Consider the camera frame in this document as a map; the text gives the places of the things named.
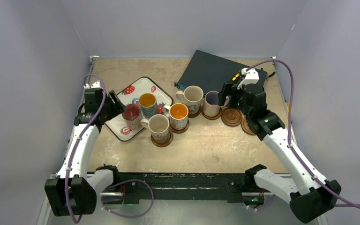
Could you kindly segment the pink inside dark mug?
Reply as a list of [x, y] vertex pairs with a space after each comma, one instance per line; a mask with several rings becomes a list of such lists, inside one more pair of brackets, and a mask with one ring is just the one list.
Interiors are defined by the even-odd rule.
[[128, 104], [127, 106], [125, 106], [125, 110], [121, 115], [125, 120], [126, 125], [131, 130], [140, 130], [142, 128], [142, 115], [140, 108], [137, 105]]

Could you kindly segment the purple inside pink mug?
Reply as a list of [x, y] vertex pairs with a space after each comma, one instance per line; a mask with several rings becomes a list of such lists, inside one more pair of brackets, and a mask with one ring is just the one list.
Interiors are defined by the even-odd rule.
[[222, 108], [222, 106], [218, 105], [218, 91], [213, 90], [207, 92], [202, 106], [204, 113], [208, 116], [215, 116], [220, 108]]

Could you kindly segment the wooden coaster four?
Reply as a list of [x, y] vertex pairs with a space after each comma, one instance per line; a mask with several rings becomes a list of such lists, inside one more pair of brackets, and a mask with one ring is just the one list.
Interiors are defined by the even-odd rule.
[[243, 130], [245, 133], [247, 133], [247, 134], [249, 134], [249, 135], [255, 135], [255, 133], [250, 130], [246, 118], [243, 118], [243, 119], [242, 119], [242, 121], [241, 121], [241, 128], [242, 128], [242, 130]]

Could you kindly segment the wooden coaster three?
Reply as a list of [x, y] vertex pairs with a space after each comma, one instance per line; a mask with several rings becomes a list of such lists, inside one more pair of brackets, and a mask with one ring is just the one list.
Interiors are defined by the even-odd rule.
[[238, 109], [226, 108], [221, 113], [221, 119], [224, 124], [235, 127], [242, 122], [243, 115]]

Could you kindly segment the blue mug orange inside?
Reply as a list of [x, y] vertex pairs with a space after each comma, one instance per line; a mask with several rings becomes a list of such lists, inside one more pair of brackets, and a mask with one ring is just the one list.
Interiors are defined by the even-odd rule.
[[132, 104], [135, 104], [139, 107], [145, 119], [149, 119], [158, 113], [158, 103], [156, 97], [153, 94], [145, 93], [142, 94], [139, 98], [133, 98]]

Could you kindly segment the wooden coaster two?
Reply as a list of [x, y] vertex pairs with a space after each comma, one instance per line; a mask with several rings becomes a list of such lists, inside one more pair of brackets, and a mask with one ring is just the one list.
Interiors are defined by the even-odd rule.
[[219, 109], [217, 115], [215, 115], [215, 116], [208, 116], [208, 115], [206, 115], [206, 114], [204, 113], [204, 111], [202, 111], [203, 117], [205, 117], [205, 118], [208, 119], [208, 120], [216, 120], [216, 119], [218, 119], [218, 118], [221, 117], [221, 114], [222, 114], [222, 109], [221, 109], [221, 108]]

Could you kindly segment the cream white mug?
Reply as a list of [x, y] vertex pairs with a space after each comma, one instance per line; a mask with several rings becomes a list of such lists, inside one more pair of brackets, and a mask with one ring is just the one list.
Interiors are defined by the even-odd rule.
[[187, 106], [189, 114], [197, 114], [203, 105], [204, 92], [198, 86], [188, 86], [175, 94], [176, 98]]

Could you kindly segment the beige cream mug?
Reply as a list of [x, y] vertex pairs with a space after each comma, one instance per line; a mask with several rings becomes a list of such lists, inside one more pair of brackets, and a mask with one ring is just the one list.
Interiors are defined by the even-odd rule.
[[165, 115], [156, 114], [149, 119], [141, 119], [140, 124], [148, 129], [157, 143], [165, 143], [169, 138], [169, 119]]

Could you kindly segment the wooden coaster one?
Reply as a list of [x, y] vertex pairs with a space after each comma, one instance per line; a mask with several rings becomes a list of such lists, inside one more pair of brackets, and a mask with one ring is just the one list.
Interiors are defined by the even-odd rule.
[[195, 117], [197, 117], [197, 116], [201, 113], [201, 111], [202, 111], [202, 107], [200, 106], [195, 113], [189, 113], [189, 114], [188, 114], [188, 117], [189, 117], [189, 118], [195, 118]]

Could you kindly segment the white floral mug orange inside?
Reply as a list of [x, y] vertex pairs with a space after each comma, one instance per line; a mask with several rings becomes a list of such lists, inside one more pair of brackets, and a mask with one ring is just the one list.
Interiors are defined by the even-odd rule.
[[182, 103], [176, 103], [172, 106], [165, 105], [163, 113], [169, 119], [170, 126], [175, 130], [183, 130], [188, 123], [188, 108]]

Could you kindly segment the wooden coaster six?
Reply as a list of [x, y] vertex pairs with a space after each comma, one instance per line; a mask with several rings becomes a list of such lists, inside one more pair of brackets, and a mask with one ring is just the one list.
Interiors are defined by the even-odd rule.
[[152, 143], [157, 146], [157, 147], [166, 147], [168, 146], [172, 141], [173, 141], [173, 133], [172, 131], [169, 131], [168, 133], [168, 139], [165, 142], [157, 142], [153, 136], [150, 136], [150, 139], [152, 141]]

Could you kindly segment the wooden coaster five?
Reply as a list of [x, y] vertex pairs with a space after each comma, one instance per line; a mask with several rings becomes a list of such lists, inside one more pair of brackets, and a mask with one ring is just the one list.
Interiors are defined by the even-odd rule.
[[189, 128], [189, 120], [187, 120], [186, 126], [185, 126], [183, 129], [181, 129], [181, 130], [174, 129], [174, 128], [172, 127], [172, 124], [170, 124], [170, 126], [169, 126], [169, 129], [170, 129], [173, 133], [176, 133], [176, 134], [184, 133], [184, 132], [186, 132], [186, 131], [188, 130], [188, 128]]

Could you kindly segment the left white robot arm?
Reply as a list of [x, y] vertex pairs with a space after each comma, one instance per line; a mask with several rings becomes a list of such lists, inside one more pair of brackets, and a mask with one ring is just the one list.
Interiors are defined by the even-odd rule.
[[116, 166], [100, 166], [94, 176], [88, 178], [87, 164], [104, 123], [120, 115], [124, 109], [113, 90], [85, 90], [84, 102], [74, 118], [64, 164], [55, 177], [45, 182], [45, 193], [55, 216], [90, 215], [95, 211], [98, 196], [105, 189], [114, 192], [120, 188], [120, 173]]

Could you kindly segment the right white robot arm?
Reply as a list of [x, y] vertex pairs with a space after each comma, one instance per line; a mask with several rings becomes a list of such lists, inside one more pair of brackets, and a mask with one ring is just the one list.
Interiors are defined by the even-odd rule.
[[275, 153], [292, 178], [292, 181], [283, 179], [265, 166], [257, 165], [246, 171], [247, 189], [272, 192], [287, 202], [295, 217], [305, 224], [335, 207], [340, 184], [327, 180], [302, 154], [284, 122], [267, 108], [262, 86], [225, 83], [218, 98], [220, 106], [226, 104], [226, 98], [230, 99], [228, 107], [240, 110], [250, 131]]

